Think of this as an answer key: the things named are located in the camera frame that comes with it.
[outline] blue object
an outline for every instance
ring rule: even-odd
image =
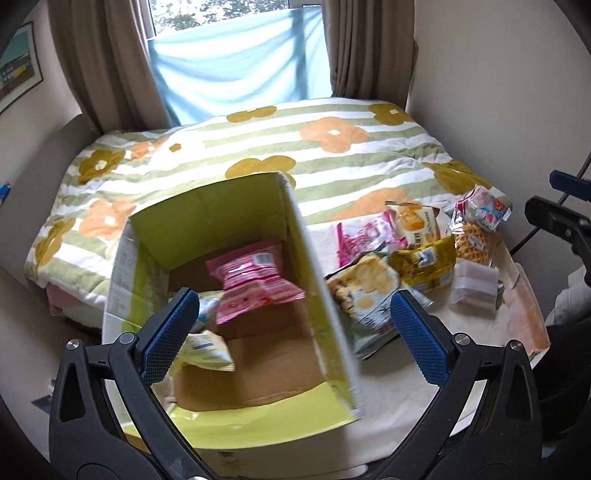
[[[4,200],[6,200],[8,193],[10,193],[10,184],[5,183],[0,185],[0,205],[3,204]]]
[[[591,201],[591,182],[588,180],[554,170],[550,174],[550,185],[554,190],[568,193],[586,202]]]
[[[320,7],[202,25],[154,37],[148,48],[178,125],[332,95]]]
[[[442,387],[449,378],[447,352],[425,325],[421,316],[398,292],[392,295],[390,317],[421,369],[425,380]]]
[[[161,382],[199,315],[199,296],[189,290],[143,350],[140,375],[147,385]]]

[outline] pink snack bag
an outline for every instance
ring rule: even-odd
[[[209,273],[223,284],[223,297],[216,323],[232,320],[241,313],[306,297],[305,292],[281,276],[281,243],[263,240],[206,262]]]
[[[340,267],[350,264],[363,252],[375,250],[384,242],[389,244],[394,240],[388,210],[363,225],[357,232],[348,231],[346,226],[339,223],[336,226],[336,233],[339,242],[337,256]]]

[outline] yellow snack bag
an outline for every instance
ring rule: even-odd
[[[235,369],[234,360],[230,356],[226,342],[209,330],[187,335],[168,374],[173,377],[184,364],[223,372],[233,372]]]
[[[447,286],[456,264],[454,238],[447,236],[430,245],[394,251],[389,263],[402,281],[419,291]]]

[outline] open cardboard box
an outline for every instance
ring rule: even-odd
[[[195,448],[236,449],[325,432],[361,414],[353,357],[306,226],[283,175],[256,174],[185,192],[130,217],[119,243],[103,342],[138,331],[169,291],[220,289],[209,258],[264,238],[282,242],[284,276],[304,300],[253,310],[220,326],[235,372],[185,366],[169,409]],[[114,385],[109,395],[139,436]]]

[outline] flower pattern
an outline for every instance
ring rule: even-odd
[[[134,143],[131,147],[131,159],[143,160],[148,155],[154,155],[167,140],[168,137],[161,137],[155,142]]]
[[[345,153],[354,143],[363,143],[369,134],[347,120],[325,116],[300,130],[302,140],[320,142],[320,148],[329,153]]]
[[[95,200],[86,212],[79,231],[84,236],[104,237],[116,240],[121,236],[127,217],[135,210],[136,204],[129,199],[119,199],[112,204]]]
[[[231,113],[226,117],[226,120],[233,124],[240,122],[248,122],[253,118],[264,118],[271,116],[277,111],[276,106],[263,106],[261,108],[255,108],[254,110],[245,110],[243,112]]]
[[[408,197],[403,189],[396,187],[374,190],[363,195],[352,205],[340,210],[330,218],[330,221],[334,222],[336,220],[371,215],[372,213],[382,213],[385,209],[384,203],[389,200],[392,202],[404,202],[408,200]]]
[[[370,105],[368,110],[374,114],[374,119],[382,125],[395,127],[404,122],[414,122],[409,114],[393,103],[375,103]]]
[[[35,245],[35,262],[39,267],[47,265],[54,255],[59,252],[62,237],[66,232],[72,230],[75,224],[75,218],[60,220],[53,224],[47,233],[47,237],[39,240]]]
[[[452,195],[463,195],[476,185],[482,185],[487,189],[492,188],[492,183],[474,173],[459,160],[447,163],[424,162],[424,165],[434,171],[439,185]]]
[[[106,175],[110,171],[117,168],[117,165],[125,157],[125,150],[118,150],[112,152],[111,150],[95,150],[92,155],[85,158],[78,166],[79,185],[86,185],[93,179],[97,179]]]
[[[280,171],[289,179],[293,188],[296,187],[296,181],[288,173],[296,166],[296,161],[291,157],[285,155],[273,155],[265,160],[257,158],[244,158],[243,160],[232,165],[226,170],[227,179],[235,179],[237,177],[245,177],[253,173],[266,173],[271,171]]]

